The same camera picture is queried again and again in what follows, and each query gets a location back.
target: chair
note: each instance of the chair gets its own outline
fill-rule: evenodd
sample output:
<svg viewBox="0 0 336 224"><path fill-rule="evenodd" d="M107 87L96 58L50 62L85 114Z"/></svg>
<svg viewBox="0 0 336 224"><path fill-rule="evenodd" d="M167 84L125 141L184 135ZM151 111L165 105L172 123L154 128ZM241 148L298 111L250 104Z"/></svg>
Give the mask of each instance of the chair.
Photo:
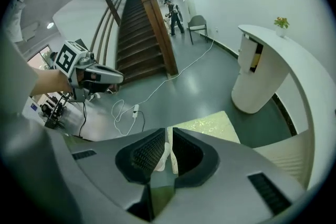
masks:
<svg viewBox="0 0 336 224"><path fill-rule="evenodd" d="M188 23L188 30L190 34L191 43L193 43L193 38L191 36L191 32L193 31L199 31L204 30L204 36L206 42L208 42L208 29L206 28L206 20L203 18L202 15L196 15L194 16L191 21Z"/></svg>

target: gray floor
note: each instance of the gray floor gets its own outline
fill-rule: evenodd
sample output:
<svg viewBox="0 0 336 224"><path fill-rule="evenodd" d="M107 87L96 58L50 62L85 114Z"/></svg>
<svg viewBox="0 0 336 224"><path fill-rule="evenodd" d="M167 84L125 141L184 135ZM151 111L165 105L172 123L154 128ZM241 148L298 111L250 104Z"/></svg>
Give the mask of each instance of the gray floor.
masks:
<svg viewBox="0 0 336 224"><path fill-rule="evenodd" d="M177 32L176 37L172 38L179 71L211 45L196 33L193 33L193 39L192 46L188 33L181 35ZM238 72L237 60L213 45L201 60L185 70L179 78L165 83L147 103L140 105L146 119L145 130L172 126L224 110L244 145L259 147L289 138L285 120L272 100L254 115L244 114L234 107L230 94ZM82 136L93 141L120 137L111 116L113 104L123 99L124 109L128 109L145 100L164 80L166 76L157 75L129 83L117 94L101 94L101 99L87 103L88 119L82 129ZM78 135L83 122L82 112L75 108L70 110L71 113L63 121L69 134ZM119 110L120 105L117 105L113 114L117 115ZM117 126L127 133L132 122L130 111L124 114ZM141 132L142 124L143 118L139 114L130 134Z"/></svg>

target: fluorescent light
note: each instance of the fluorescent light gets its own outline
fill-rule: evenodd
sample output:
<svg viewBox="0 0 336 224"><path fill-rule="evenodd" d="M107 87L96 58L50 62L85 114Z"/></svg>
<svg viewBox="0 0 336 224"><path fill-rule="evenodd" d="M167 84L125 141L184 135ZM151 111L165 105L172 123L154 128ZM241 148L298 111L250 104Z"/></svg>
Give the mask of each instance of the fluorescent light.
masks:
<svg viewBox="0 0 336 224"><path fill-rule="evenodd" d="M50 24L47 25L47 28L51 29L53 26L54 26L54 23L50 23Z"/></svg>

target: staircase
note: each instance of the staircase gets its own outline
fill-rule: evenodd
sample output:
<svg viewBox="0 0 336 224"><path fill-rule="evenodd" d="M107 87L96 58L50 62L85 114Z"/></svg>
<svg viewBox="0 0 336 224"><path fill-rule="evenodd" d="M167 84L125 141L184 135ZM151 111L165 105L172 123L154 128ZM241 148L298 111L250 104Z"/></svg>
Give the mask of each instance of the staircase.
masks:
<svg viewBox="0 0 336 224"><path fill-rule="evenodd" d="M118 38L117 70L123 84L166 74L162 52L141 0L127 0Z"/></svg>

